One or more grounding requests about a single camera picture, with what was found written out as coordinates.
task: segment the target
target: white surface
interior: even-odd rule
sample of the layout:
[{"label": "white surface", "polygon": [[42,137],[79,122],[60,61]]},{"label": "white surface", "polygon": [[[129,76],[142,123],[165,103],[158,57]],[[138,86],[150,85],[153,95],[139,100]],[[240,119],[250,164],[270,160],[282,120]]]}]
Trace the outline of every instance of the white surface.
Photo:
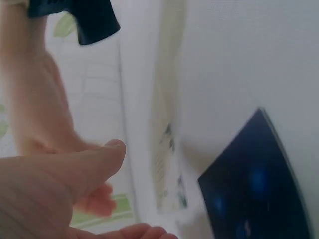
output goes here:
[{"label": "white surface", "polygon": [[[179,60],[178,151],[189,209],[156,214],[149,166],[148,125],[163,4],[128,2],[123,12],[121,58],[129,154],[144,221],[183,234],[204,235],[207,221],[196,180],[236,135],[257,106],[264,106],[289,156],[319,237],[319,2],[198,0],[185,2]],[[203,223],[193,223],[204,218]]]}]

